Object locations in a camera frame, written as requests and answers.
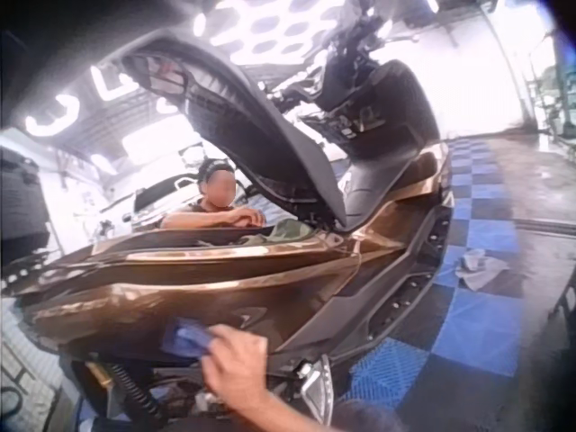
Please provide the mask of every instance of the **bronze scooter body panel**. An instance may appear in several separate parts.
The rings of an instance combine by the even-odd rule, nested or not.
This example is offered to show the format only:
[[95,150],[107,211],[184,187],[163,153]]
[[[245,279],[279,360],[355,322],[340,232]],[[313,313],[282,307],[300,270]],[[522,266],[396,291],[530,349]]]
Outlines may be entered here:
[[366,269],[381,269],[406,249],[436,196],[446,159],[446,145],[426,148],[354,232],[317,230],[302,240],[258,246],[132,251],[51,282],[62,293],[79,284],[83,289],[23,308],[24,321],[45,347],[73,356],[92,351],[109,361],[185,361],[159,349],[175,317],[248,329],[268,337],[275,351],[330,298],[364,280]]

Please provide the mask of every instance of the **man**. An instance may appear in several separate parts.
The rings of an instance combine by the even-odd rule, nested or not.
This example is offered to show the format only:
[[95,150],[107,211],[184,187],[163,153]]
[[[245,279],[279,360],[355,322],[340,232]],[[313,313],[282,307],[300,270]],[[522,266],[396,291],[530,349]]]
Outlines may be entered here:
[[190,205],[190,211],[168,214],[160,228],[193,230],[216,227],[262,227],[261,211],[230,207],[236,196],[234,169],[223,160],[206,159],[198,169],[202,198]]

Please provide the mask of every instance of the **person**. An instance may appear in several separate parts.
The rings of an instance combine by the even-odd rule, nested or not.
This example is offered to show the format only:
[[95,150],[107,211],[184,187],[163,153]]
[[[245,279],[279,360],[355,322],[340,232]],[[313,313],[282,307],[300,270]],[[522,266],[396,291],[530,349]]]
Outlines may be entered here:
[[323,426],[296,411],[266,388],[267,339],[226,325],[210,328],[214,339],[202,358],[208,388],[247,424],[209,418],[182,420],[163,432],[404,432],[387,409],[360,400],[346,400],[334,408],[332,424]]
[[163,229],[193,230],[216,227],[262,227],[261,211],[230,207],[236,196],[234,169],[218,159],[205,159],[198,170],[202,198],[189,208],[168,214],[161,222]]

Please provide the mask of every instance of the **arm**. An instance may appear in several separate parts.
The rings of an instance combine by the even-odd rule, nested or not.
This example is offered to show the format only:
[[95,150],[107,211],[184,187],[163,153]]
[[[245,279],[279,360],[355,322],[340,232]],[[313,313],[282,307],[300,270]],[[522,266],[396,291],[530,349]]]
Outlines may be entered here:
[[202,358],[204,380],[231,409],[265,432],[336,432],[303,416],[266,388],[264,337],[215,326],[210,355]]
[[219,213],[170,213],[162,220],[160,228],[194,230],[198,228],[215,227],[229,223],[230,216],[228,213],[229,211],[221,211]]
[[246,420],[265,432],[336,432],[335,429],[324,427],[311,418],[266,392],[260,409],[240,413]]
[[261,211],[238,208],[217,213],[194,213],[176,211],[168,214],[160,225],[163,229],[194,230],[198,228],[217,227],[219,225],[237,227],[262,227],[264,215]]

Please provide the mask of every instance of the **ceiling light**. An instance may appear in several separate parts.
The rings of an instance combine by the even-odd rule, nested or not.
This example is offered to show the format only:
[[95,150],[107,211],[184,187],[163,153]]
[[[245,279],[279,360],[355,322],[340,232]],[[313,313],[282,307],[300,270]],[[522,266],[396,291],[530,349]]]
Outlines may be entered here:
[[46,125],[38,124],[33,117],[26,117],[26,130],[31,135],[35,137],[51,137],[52,135],[62,132],[77,120],[78,114],[80,113],[80,101],[78,101],[77,97],[68,94],[59,94],[56,96],[56,100],[66,108],[66,114],[53,121],[52,124]]
[[390,34],[390,31],[392,30],[392,26],[393,26],[392,20],[388,20],[387,22],[385,22],[377,33],[378,37],[380,39],[386,39],[386,37],[388,37],[388,35]]
[[136,165],[142,165],[200,141],[200,136],[194,132],[190,122],[178,114],[126,135],[122,145],[130,160]]
[[161,97],[156,101],[156,111],[161,114],[175,114],[178,108],[172,105],[165,97]]
[[201,37],[206,30],[206,15],[203,13],[198,14],[194,19],[193,33],[196,37]]
[[[230,59],[240,65],[275,63],[275,64],[301,64],[304,56],[312,48],[312,38],[319,32],[333,29],[337,22],[333,20],[322,21],[320,17],[328,9],[341,6],[345,0],[319,0],[311,9],[305,12],[291,13],[292,0],[275,0],[259,6],[249,5],[245,0],[224,0],[218,3],[218,9],[233,8],[238,12],[240,20],[233,28],[213,37],[211,43],[219,46],[233,41],[242,41],[242,50],[232,54]],[[271,31],[254,34],[252,25],[262,19],[279,17],[280,22]],[[285,32],[297,23],[308,24],[307,30],[301,34],[286,36]],[[275,41],[273,49],[255,54],[254,47],[262,42]],[[296,50],[287,54],[282,51],[291,45],[300,44]]]
[[102,75],[102,71],[95,66],[90,67],[90,73],[92,74],[92,79],[94,80],[94,85],[96,86],[96,90],[98,94],[104,101],[112,101],[118,97],[127,95],[138,89],[138,83],[135,83],[132,78],[127,76],[126,74],[119,74],[118,78],[120,79],[121,85],[110,90],[106,83],[104,82],[104,77]]
[[114,167],[112,166],[110,161],[107,158],[105,158],[104,156],[92,155],[90,157],[90,160],[92,160],[92,163],[94,165],[96,165],[97,167],[99,167],[105,173],[108,173],[111,176],[116,176],[118,174],[118,172],[116,171],[116,169],[114,169]]
[[438,10],[440,9],[440,7],[438,6],[437,0],[427,0],[427,2],[428,2],[428,6],[430,6],[430,10],[433,13],[437,14]]

